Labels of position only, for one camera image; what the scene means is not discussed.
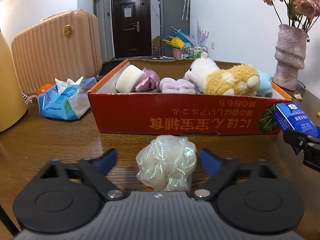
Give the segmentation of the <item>white mesh bath pouf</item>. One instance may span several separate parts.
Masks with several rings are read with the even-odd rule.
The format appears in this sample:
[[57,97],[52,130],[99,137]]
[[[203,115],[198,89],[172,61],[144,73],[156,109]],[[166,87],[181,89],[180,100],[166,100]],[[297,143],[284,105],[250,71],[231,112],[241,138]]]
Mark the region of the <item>white mesh bath pouf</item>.
[[189,192],[196,152],[195,144],[187,137],[160,135],[137,154],[137,178],[154,191]]

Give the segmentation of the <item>blue tissue packet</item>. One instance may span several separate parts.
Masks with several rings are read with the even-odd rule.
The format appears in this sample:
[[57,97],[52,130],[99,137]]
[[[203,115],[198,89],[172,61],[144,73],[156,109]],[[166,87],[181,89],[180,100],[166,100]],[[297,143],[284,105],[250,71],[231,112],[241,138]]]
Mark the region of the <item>blue tissue packet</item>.
[[90,108],[87,93],[96,83],[95,77],[81,77],[75,82],[55,79],[55,84],[37,97],[40,115],[51,119],[80,119]]

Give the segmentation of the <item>black glasses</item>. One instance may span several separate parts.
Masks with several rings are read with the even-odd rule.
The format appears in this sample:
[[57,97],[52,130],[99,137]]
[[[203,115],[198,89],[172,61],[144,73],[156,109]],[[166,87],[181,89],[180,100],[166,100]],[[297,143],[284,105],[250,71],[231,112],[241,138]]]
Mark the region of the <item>black glasses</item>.
[[296,85],[296,89],[301,90],[301,91],[306,91],[306,86],[304,85],[304,83],[302,83],[301,81],[297,81],[297,85]]

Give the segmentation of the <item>grey refrigerator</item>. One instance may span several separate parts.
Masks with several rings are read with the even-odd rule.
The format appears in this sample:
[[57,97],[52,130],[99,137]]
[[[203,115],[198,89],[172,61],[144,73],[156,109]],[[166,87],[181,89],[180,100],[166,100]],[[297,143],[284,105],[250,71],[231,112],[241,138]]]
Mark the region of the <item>grey refrigerator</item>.
[[189,33],[189,21],[182,19],[184,0],[159,0],[160,37],[169,40],[175,29]]

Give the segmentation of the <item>black chair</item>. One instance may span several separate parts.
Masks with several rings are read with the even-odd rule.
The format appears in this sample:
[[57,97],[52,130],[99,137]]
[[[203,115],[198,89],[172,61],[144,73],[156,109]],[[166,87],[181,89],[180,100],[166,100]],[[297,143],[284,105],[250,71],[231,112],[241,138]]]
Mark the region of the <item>black chair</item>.
[[123,60],[111,60],[111,61],[104,62],[99,72],[99,76],[105,76],[122,62]]

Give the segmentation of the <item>fallen pink petal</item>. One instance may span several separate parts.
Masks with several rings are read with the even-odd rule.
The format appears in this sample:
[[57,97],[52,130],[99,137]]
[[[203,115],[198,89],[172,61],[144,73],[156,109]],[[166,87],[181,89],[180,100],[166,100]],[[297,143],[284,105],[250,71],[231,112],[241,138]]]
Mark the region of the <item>fallen pink petal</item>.
[[299,101],[302,101],[302,100],[303,100],[303,98],[302,98],[302,96],[301,96],[300,93],[299,93],[299,94],[294,94],[293,97],[294,97],[296,100],[299,100]]

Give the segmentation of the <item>blue pocket tissue pack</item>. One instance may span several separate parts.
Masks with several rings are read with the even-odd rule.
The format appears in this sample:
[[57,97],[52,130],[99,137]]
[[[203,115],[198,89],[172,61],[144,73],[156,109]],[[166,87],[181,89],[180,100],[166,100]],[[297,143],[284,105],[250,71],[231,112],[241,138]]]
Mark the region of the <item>blue pocket tissue pack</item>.
[[283,132],[292,129],[319,138],[319,128],[311,121],[302,107],[295,102],[277,104],[273,118]]

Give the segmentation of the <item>light blue plush toy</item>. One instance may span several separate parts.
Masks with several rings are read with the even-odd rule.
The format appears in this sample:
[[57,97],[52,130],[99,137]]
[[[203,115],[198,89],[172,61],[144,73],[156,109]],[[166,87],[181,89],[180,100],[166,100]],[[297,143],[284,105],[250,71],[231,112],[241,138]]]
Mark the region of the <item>light blue plush toy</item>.
[[257,72],[260,77],[260,85],[257,90],[257,96],[271,98],[273,92],[272,77],[266,72],[262,72],[260,70],[257,70]]

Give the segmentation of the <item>white round sponge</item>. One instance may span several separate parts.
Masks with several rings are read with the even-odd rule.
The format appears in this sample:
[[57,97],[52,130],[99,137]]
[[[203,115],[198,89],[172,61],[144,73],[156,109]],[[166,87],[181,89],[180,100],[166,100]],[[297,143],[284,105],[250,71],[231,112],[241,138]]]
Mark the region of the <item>white round sponge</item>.
[[146,77],[145,73],[135,65],[129,65],[121,73],[116,83],[116,91],[118,93],[132,93],[136,89],[136,85]]

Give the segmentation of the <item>small cardboard box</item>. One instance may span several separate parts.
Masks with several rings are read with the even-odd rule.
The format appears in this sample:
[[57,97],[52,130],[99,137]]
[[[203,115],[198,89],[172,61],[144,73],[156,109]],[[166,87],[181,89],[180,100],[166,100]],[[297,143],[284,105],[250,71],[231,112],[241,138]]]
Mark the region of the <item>small cardboard box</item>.
[[161,57],[161,45],[162,45],[162,41],[160,36],[156,36],[152,42],[152,57],[156,58],[156,59],[160,59]]

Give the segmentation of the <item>pink textured vase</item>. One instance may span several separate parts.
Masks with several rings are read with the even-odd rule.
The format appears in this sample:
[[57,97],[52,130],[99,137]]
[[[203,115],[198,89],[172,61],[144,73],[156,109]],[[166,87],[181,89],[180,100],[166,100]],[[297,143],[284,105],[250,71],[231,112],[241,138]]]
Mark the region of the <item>pink textured vase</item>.
[[307,33],[302,29],[280,24],[276,52],[277,61],[273,82],[279,87],[294,91],[298,83],[298,73],[304,69]]

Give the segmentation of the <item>lilac towel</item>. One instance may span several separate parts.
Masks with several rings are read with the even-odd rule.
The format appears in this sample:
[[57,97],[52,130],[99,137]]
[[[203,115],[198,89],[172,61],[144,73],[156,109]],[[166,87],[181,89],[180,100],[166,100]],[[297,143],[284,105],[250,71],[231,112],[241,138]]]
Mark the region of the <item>lilac towel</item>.
[[195,86],[185,79],[172,79],[165,77],[159,84],[160,90],[164,94],[195,94]]

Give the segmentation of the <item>pink satin pouch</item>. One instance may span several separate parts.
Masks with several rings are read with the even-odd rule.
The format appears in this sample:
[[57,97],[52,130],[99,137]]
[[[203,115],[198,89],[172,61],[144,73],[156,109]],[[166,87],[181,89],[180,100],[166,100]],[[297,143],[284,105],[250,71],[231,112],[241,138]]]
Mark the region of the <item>pink satin pouch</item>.
[[159,93],[160,90],[160,77],[158,74],[148,68],[144,68],[145,76],[139,81],[135,87],[136,93]]

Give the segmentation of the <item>yellow white sheep plush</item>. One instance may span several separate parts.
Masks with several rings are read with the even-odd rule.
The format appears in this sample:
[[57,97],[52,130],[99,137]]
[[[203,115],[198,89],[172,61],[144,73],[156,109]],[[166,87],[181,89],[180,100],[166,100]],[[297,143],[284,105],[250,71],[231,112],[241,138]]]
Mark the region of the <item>yellow white sheep plush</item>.
[[220,69],[206,52],[191,64],[184,78],[209,95],[256,96],[260,85],[259,74],[252,65]]

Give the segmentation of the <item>lavender drawstring bag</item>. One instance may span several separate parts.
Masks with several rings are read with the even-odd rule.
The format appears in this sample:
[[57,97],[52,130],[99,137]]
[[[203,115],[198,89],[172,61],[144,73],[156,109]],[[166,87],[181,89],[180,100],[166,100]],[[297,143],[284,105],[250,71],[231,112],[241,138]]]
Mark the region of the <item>lavender drawstring bag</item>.
[[202,94],[200,88],[193,82],[183,79],[183,93],[185,94]]

